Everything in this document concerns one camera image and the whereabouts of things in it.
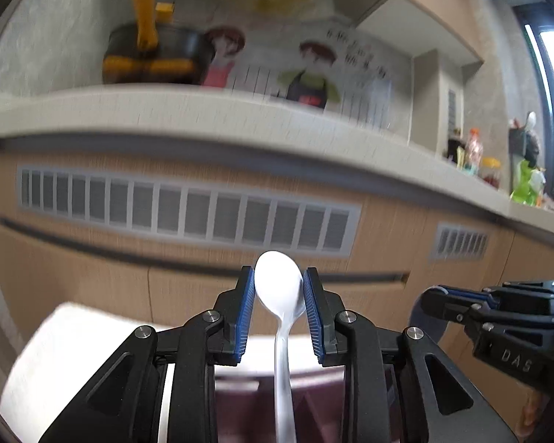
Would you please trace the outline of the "white plastic spoon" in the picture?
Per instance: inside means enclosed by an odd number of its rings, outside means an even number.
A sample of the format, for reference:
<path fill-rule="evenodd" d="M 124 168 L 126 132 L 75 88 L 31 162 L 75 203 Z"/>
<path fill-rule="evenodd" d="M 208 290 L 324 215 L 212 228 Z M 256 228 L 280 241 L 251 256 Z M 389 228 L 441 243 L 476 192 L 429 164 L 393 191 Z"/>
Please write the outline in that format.
<path fill-rule="evenodd" d="M 304 314 L 303 279 L 297 264 L 278 251 L 263 253 L 254 268 L 256 294 L 277 319 L 274 340 L 274 409 L 277 442 L 296 442 L 288 342 L 294 323 Z"/>

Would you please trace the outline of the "blue-grey plastic spoon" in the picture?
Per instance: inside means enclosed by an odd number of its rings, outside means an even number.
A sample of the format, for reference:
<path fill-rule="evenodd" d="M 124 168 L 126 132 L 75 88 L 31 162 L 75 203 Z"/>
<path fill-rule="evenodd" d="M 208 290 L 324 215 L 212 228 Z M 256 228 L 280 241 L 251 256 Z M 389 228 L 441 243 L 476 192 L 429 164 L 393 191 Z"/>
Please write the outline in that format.
<path fill-rule="evenodd" d="M 447 321 L 443 318 L 443 304 L 447 290 L 441 286 L 427 288 L 417 297 L 412 307 L 409 325 L 418 327 L 435 343 L 438 343 L 447 328 Z"/>

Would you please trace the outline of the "small grey vent grille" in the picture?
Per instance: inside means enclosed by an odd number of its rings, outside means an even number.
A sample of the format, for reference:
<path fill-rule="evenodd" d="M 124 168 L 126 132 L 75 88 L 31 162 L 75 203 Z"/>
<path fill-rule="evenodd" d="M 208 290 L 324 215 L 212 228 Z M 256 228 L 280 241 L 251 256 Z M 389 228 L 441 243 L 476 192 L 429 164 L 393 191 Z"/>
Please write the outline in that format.
<path fill-rule="evenodd" d="M 481 230 L 441 222 L 436 227 L 430 252 L 433 261 L 469 261 L 484 257 L 489 236 Z"/>

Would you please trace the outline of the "purple plastic utensil caddy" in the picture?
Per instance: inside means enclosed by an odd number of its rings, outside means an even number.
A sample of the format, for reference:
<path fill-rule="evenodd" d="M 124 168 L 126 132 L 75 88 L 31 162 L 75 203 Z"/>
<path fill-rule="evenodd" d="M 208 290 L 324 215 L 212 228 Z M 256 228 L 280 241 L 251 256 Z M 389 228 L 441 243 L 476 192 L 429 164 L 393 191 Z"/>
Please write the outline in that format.
<path fill-rule="evenodd" d="M 344 369 L 294 375 L 293 408 L 299 442 L 340 442 L 345 398 Z M 216 375 L 220 442 L 274 442 L 274 381 L 271 375 Z"/>

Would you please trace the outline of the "long grey vent grille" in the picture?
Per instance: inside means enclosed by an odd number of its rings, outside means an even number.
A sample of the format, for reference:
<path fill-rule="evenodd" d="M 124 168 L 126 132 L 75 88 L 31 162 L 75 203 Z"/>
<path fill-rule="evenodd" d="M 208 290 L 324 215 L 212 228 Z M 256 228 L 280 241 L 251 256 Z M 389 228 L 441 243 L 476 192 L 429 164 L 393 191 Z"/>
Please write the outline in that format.
<path fill-rule="evenodd" d="M 154 239 L 347 257 L 362 207 L 197 180 L 21 164 L 22 209 Z"/>

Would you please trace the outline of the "green plastic item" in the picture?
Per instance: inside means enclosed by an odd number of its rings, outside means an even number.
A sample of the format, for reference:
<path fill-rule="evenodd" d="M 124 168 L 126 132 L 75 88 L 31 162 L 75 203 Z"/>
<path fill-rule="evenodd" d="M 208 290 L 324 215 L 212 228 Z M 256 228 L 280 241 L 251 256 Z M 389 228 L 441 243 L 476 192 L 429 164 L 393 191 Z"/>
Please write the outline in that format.
<path fill-rule="evenodd" d="M 516 178 L 510 199 L 522 205 L 538 207 L 545 184 L 546 178 L 543 171 L 530 167 L 529 161 L 523 159 L 519 163 L 519 177 Z"/>

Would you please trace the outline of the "condiment bottle orange cap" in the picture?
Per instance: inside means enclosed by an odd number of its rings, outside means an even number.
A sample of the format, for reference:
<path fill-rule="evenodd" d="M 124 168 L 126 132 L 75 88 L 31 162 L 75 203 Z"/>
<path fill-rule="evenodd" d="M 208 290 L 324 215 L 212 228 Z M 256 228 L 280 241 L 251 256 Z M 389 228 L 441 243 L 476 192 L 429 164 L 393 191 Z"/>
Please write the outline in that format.
<path fill-rule="evenodd" d="M 478 128 L 471 128 L 465 145 L 463 169 L 471 175 L 477 175 L 481 166 L 483 145 Z"/>

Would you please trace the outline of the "dark soy sauce bottle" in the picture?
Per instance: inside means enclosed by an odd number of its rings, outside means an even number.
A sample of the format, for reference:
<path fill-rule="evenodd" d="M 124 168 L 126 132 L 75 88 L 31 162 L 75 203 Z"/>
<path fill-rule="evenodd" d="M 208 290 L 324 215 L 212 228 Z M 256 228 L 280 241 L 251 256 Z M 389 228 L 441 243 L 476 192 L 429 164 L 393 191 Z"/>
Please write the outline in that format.
<path fill-rule="evenodd" d="M 461 130 L 453 128 L 447 140 L 445 158 L 458 168 L 463 166 L 465 143 L 461 138 Z"/>

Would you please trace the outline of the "white woven cloth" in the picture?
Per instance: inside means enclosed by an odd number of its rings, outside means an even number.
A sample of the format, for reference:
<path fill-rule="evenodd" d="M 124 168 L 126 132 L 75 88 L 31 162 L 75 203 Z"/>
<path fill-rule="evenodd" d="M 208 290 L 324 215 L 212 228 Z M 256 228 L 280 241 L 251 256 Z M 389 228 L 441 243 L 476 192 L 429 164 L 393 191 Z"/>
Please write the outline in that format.
<path fill-rule="evenodd" d="M 42 322 L 11 368 L 0 413 L 22 442 L 37 442 L 100 366 L 138 327 L 138 322 L 93 308 L 65 303 Z M 253 335 L 236 367 L 218 366 L 216 375 L 271 375 L 274 339 Z M 307 335 L 289 339 L 294 375 L 322 369 Z"/>

